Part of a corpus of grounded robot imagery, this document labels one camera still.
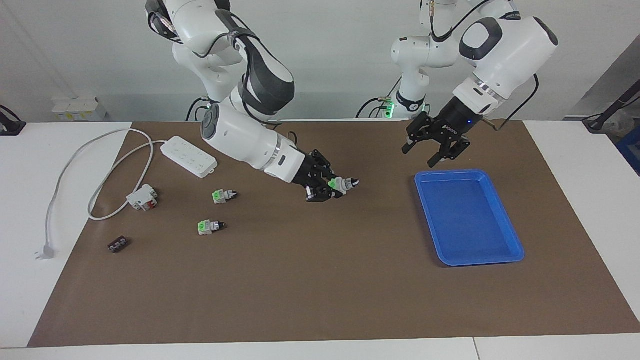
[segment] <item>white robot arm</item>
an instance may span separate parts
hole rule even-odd
[[[458,86],[454,98],[442,109],[440,114],[431,118],[422,112],[407,127],[407,144],[403,152],[407,154],[417,142],[435,140],[441,144],[440,151],[429,160],[434,167],[444,159],[456,159],[471,143],[465,136],[484,116],[496,110],[507,101],[513,91],[544,65],[552,56],[558,45],[556,35],[536,17],[522,19],[512,0],[467,0],[484,18],[467,29],[462,36],[458,50],[475,69],[472,76]],[[429,22],[433,21],[434,30],[429,36],[431,52],[442,49],[451,42],[454,29],[441,32],[436,29],[439,9],[447,3],[455,6],[455,0],[435,0],[431,2]],[[444,11],[445,18],[450,19],[450,10]],[[403,68],[403,79],[408,67]],[[405,108],[402,99],[405,94],[414,95],[411,101],[424,101],[425,86],[408,85],[401,87],[396,95],[396,110],[399,115],[414,116],[420,111],[416,108]]]
[[[435,10],[433,27],[444,34],[451,29],[458,0],[437,0],[431,6],[420,3],[420,23],[429,28],[429,14]],[[400,89],[393,95],[393,117],[413,117],[422,111],[429,86],[426,68],[451,67],[458,59],[458,42],[449,37],[437,41],[433,36],[402,37],[394,42],[391,58],[402,70]]]
[[[260,38],[230,11],[228,0],[148,0],[148,24],[174,42],[176,61],[195,73],[207,89],[211,109],[202,138],[223,154],[307,189],[308,202],[339,198],[357,179],[337,177],[315,150],[300,151],[266,121],[294,97],[294,79]],[[224,66],[244,59],[247,71],[232,88]]]

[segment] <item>brown paper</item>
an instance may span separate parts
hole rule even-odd
[[[525,259],[443,265],[413,183],[437,144],[404,156],[407,125],[282,126],[338,175],[362,180],[342,199],[307,204],[302,187],[210,148],[195,123],[135,124],[154,140],[179,135],[220,166],[199,179],[158,154],[145,179],[158,208],[87,223],[29,346],[640,332],[521,123],[500,133],[479,124],[468,151],[437,170],[489,173]],[[129,135],[120,154],[141,143]],[[147,156],[140,151],[114,172],[96,215],[122,203]],[[240,196],[214,205],[221,188]],[[199,236],[205,219],[228,228]],[[110,253],[121,235],[131,245]]]

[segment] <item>white table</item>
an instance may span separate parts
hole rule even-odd
[[[131,123],[29,124],[0,138],[2,359],[632,359],[640,334],[303,343],[118,345],[23,349],[87,221],[86,204],[126,133],[94,144],[69,168],[52,218],[48,261],[35,261],[57,176],[83,143]],[[604,135],[579,122],[526,122],[622,294],[640,317],[640,178]]]

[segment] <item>plastic tray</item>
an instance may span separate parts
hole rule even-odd
[[[421,172],[415,184],[443,263],[484,265],[524,258],[522,244],[486,172]]]

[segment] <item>white power strip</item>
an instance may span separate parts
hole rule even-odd
[[[187,140],[174,136],[160,147],[162,153],[200,179],[213,173],[218,161]]]

